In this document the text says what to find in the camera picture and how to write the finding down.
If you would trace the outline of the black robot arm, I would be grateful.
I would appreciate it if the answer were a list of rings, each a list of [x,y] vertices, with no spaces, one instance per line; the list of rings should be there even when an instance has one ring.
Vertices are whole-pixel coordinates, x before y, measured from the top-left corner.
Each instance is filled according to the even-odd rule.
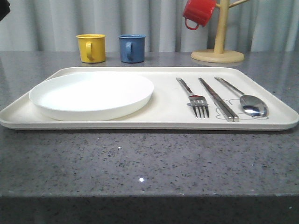
[[[8,0],[0,0],[0,21],[2,21],[10,12],[10,3]]]

